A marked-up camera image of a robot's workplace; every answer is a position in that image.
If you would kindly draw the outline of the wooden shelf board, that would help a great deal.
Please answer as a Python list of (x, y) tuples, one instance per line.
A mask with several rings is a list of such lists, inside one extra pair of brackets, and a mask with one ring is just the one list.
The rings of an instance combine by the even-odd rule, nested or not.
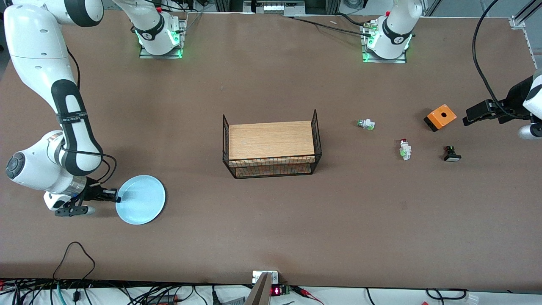
[(314, 155), (309, 120), (229, 126), (228, 160)]

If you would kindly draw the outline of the red test clip leads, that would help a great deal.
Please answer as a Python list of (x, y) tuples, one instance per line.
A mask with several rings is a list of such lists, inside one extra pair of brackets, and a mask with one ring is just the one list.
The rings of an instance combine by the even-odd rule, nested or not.
[(311, 300), (314, 300), (314, 301), (318, 302), (320, 305), (325, 305), (325, 303), (320, 301), (317, 297), (314, 297), (308, 290), (303, 289), (300, 286), (290, 286), (290, 289), (294, 293), (296, 293), (296, 294), (298, 294), (298, 295), (300, 295), (300, 296), (302, 296), (302, 297), (304, 297), (306, 299), (311, 299)]

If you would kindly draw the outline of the black power adapter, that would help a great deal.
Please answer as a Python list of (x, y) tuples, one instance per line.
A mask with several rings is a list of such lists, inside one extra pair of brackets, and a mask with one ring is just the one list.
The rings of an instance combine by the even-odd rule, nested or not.
[(177, 305), (179, 302), (176, 294), (165, 294), (148, 297), (144, 305)]

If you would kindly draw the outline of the perforated metal edge rail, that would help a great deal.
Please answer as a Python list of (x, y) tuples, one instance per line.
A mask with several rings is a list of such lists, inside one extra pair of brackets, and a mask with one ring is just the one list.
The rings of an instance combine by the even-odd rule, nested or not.
[(530, 43), (530, 40), (528, 38), (527, 31), (526, 31), (525, 28), (522, 29), (522, 31), (523, 31), (523, 36), (525, 37), (525, 40), (526, 40), (527, 48), (528, 48), (528, 50), (530, 52), (530, 56), (531, 56), (531, 59), (532, 59), (533, 64), (534, 64), (534, 67), (535, 67), (535, 69), (538, 69), (538, 64), (536, 63), (536, 58), (534, 56), (534, 49), (531, 47), (531, 43)]

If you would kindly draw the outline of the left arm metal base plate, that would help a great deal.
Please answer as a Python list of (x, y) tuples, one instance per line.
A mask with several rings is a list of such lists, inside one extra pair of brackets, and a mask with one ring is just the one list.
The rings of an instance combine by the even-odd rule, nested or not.
[(407, 49), (412, 39), (408, 36), (398, 36), (390, 40), (382, 31), (385, 16), (381, 16), (370, 23), (360, 27), (362, 31), (362, 57), (364, 62), (405, 64), (407, 63)]

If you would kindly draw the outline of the light blue round plate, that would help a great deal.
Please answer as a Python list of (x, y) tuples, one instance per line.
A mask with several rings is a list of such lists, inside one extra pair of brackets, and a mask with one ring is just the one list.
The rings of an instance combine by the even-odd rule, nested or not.
[(144, 225), (159, 216), (165, 201), (164, 185), (156, 177), (138, 175), (124, 182), (118, 189), (115, 209), (124, 222)]

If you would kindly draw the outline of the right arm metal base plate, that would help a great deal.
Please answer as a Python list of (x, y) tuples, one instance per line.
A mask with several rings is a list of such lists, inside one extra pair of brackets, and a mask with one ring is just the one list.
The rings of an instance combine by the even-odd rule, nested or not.
[(139, 58), (177, 59), (182, 58), (186, 35), (186, 20), (169, 16), (161, 32), (154, 40), (145, 40), (136, 32), (141, 45)]

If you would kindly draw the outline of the orange button enclosure box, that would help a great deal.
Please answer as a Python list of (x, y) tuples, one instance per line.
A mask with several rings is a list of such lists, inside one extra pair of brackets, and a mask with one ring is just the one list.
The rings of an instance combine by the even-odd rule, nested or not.
[(424, 122), (428, 125), (432, 132), (437, 132), (449, 125), (453, 120), (457, 119), (457, 115), (447, 106), (442, 106), (432, 110), (425, 118)]

